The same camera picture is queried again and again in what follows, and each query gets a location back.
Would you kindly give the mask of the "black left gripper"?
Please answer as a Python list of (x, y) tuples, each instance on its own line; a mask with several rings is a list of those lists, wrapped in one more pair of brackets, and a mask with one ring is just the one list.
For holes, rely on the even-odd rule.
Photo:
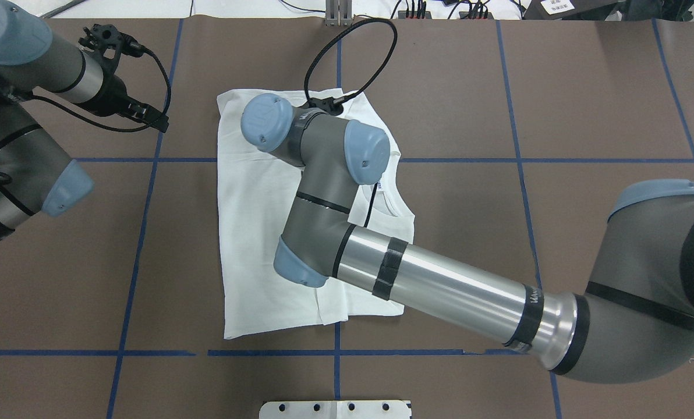
[(127, 119), (166, 133), (169, 119), (165, 111), (158, 111), (150, 104), (129, 101), (126, 85), (120, 77), (103, 73), (98, 93), (84, 103), (84, 109), (94, 116), (123, 116)]

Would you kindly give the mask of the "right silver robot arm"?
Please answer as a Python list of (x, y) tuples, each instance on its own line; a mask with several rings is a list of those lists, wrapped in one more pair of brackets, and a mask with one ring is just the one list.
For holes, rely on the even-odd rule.
[(694, 354), (691, 180), (624, 189), (586, 286), (557, 293), (352, 222), (359, 188), (388, 168), (383, 129), (262, 93), (244, 106), (240, 130), (301, 172), (274, 251), (284, 279), (311, 288), (339, 279), (590, 384), (659, 378)]

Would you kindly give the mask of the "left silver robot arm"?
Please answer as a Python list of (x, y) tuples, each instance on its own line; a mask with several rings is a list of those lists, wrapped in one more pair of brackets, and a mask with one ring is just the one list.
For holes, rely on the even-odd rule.
[(23, 108), (54, 104), (50, 92), (98, 117), (121, 116), (135, 131), (168, 130), (171, 92), (164, 108), (132, 98), (116, 75), (121, 56), (160, 59), (134, 37), (106, 24), (84, 29), (77, 43), (52, 31), (45, 19), (0, 1), (0, 241), (36, 213), (57, 217), (93, 191), (94, 181)]

